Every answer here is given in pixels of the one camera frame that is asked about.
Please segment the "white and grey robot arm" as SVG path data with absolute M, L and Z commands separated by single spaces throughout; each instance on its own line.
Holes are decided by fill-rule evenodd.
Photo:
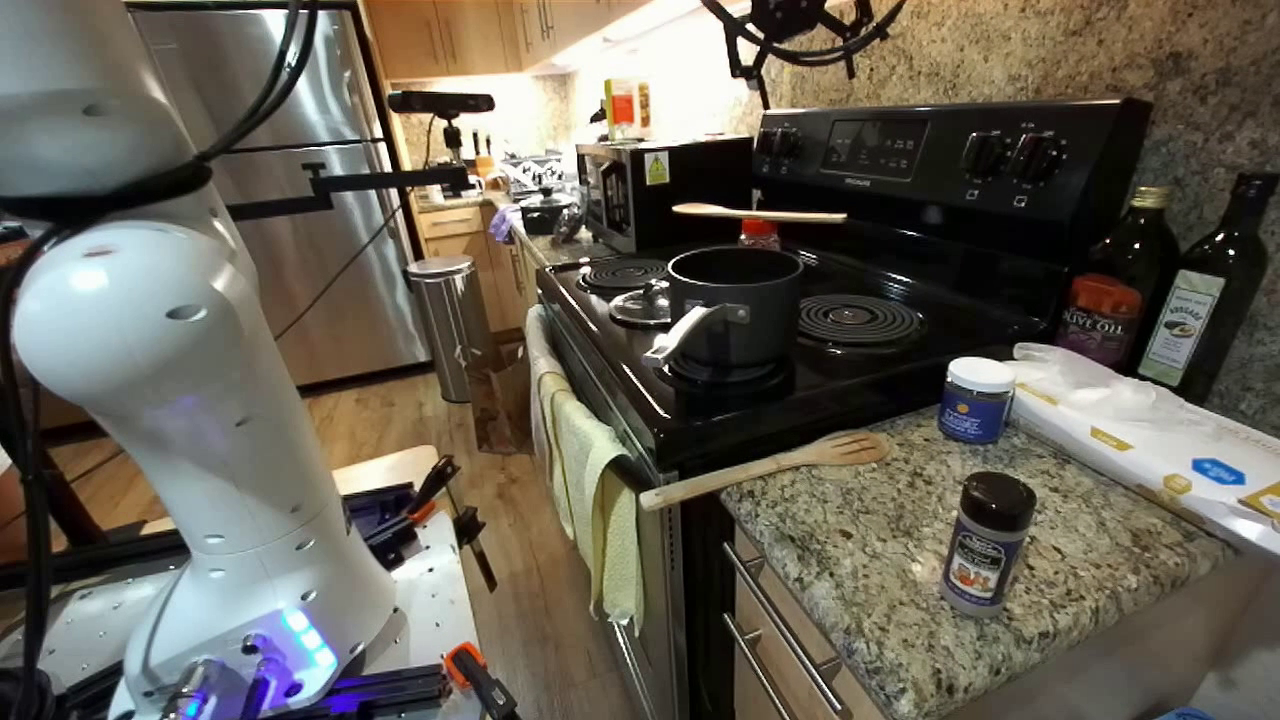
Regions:
M 120 0 L 0 0 L 0 208 L 31 231 L 5 362 L 153 479 L 187 563 L 122 649 L 113 720 L 318 707 L 396 613 L 211 188 Z

